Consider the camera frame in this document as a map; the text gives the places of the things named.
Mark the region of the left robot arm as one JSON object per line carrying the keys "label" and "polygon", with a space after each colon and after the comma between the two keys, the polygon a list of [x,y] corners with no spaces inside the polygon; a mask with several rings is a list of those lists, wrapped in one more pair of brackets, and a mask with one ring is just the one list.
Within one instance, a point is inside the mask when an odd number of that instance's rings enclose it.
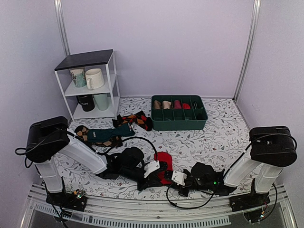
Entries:
{"label": "left robot arm", "polygon": [[143,161],[143,152],[136,147],[123,152],[100,153],[82,139],[84,131],[73,132],[63,116],[33,123],[28,132],[26,159],[37,168],[47,190],[60,206],[67,206],[71,197],[64,191],[54,157],[60,153],[87,167],[97,177],[116,180],[122,176],[137,182],[138,190],[164,186],[166,172],[172,171],[172,161],[167,154],[156,152],[150,162]]}

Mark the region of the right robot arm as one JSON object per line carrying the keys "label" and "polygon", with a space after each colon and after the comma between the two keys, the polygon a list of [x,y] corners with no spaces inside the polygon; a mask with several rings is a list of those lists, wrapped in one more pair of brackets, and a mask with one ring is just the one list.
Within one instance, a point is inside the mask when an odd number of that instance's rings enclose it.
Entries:
{"label": "right robot arm", "polygon": [[253,179],[253,191],[245,200],[249,207],[256,207],[283,168],[296,161],[296,149],[296,139],[288,127],[255,127],[249,132],[248,146],[228,170],[215,171],[212,166],[197,162],[190,171],[165,171],[164,177],[172,182],[170,187],[178,188],[179,194],[185,197],[189,190],[226,196],[235,191],[252,170],[261,166],[260,173]]}

